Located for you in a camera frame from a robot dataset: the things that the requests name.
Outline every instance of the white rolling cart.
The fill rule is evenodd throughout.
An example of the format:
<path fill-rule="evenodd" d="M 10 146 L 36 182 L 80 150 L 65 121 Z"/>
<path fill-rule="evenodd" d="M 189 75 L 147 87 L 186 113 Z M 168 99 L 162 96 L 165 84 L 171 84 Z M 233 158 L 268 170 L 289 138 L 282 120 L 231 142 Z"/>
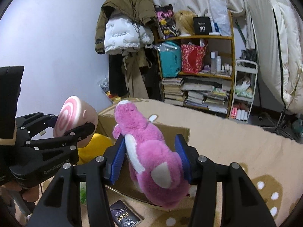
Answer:
<path fill-rule="evenodd" d="M 235 88 L 236 88 L 236 82 L 237 82 L 237 73 L 238 72 L 245 72 L 249 73 L 249 78 L 251 81 L 251 87 L 253 88 L 253 95 L 252 98 L 247 98 L 243 96 L 238 96 L 235 94 Z M 249 115 L 251 112 L 252 104 L 255 99 L 255 92 L 256 92 L 256 85 L 257 85 L 257 75 L 258 75 L 258 65 L 257 63 L 249 60 L 236 60 L 236 67 L 235 67 L 235 77 L 234 77 L 234 90 L 233 90 L 233 96 L 232 96 L 232 104 L 231 104 L 231 111 L 229 114 L 229 118 L 239 122 L 239 123 L 247 123 L 249 119 Z M 231 117 L 232 113 L 232 108 L 234 106 L 234 101 L 240 102 L 240 103 L 245 103 L 247 106 L 249 106 L 249 112 L 247 115 L 247 120 L 236 120 Z"/>

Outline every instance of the yellow plush toy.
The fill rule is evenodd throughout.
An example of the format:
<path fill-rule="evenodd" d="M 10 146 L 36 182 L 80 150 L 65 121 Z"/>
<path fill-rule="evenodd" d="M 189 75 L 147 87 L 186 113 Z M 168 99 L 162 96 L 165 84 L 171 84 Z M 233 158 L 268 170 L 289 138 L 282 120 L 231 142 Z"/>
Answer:
<path fill-rule="evenodd" d="M 113 146 L 113 141 L 109 137 L 95 133 L 87 146 L 78 148 L 79 162 L 77 164 L 88 163 L 93 158 L 103 155 L 110 146 Z"/>

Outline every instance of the pink swirl toy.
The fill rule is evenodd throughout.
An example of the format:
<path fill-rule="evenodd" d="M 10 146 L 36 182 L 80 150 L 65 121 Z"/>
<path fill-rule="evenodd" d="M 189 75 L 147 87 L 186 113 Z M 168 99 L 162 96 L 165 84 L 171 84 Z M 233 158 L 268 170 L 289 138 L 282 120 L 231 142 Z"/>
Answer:
<path fill-rule="evenodd" d="M 86 122 L 93 123 L 96 130 L 98 124 L 98 115 L 96 110 L 78 97 L 71 96 L 63 104 L 54 127 L 53 136 L 63 136 L 66 131 L 84 125 Z M 77 143 L 77 147 L 85 147 L 90 142 L 93 135 L 94 132 L 87 138 L 79 141 Z"/>
<path fill-rule="evenodd" d="M 155 205 L 174 208 L 187 195 L 182 162 L 165 144 L 161 131 L 149 122 L 134 103 L 123 100 L 115 109 L 115 139 L 125 137 L 131 179 Z"/>

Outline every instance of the yellow object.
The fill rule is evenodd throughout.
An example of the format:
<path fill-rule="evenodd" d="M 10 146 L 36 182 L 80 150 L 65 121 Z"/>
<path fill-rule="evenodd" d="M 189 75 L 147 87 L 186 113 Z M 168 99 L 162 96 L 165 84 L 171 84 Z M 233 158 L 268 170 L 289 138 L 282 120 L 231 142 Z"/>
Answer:
<path fill-rule="evenodd" d="M 174 14 L 177 28 L 181 34 L 194 35 L 194 17 L 196 15 L 192 11 L 180 10 Z"/>
<path fill-rule="evenodd" d="M 109 137 L 95 133 L 86 147 L 78 148 L 79 162 L 77 164 L 88 163 L 93 158 L 103 155 L 110 146 L 113 146 L 113 141 Z"/>

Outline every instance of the finger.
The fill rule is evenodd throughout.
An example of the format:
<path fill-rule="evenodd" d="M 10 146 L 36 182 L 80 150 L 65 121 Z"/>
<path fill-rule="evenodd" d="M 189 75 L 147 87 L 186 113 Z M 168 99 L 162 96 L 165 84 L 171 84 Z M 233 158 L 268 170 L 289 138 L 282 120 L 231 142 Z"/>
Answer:
<path fill-rule="evenodd" d="M 13 190 L 13 191 L 22 190 L 21 186 L 16 181 L 10 181 L 10 182 L 6 183 L 6 184 L 4 184 L 4 187 L 7 188 L 8 190 Z"/>
<path fill-rule="evenodd" d="M 39 186 L 26 190 L 22 195 L 23 199 L 27 202 L 35 202 L 39 199 L 39 196 Z"/>

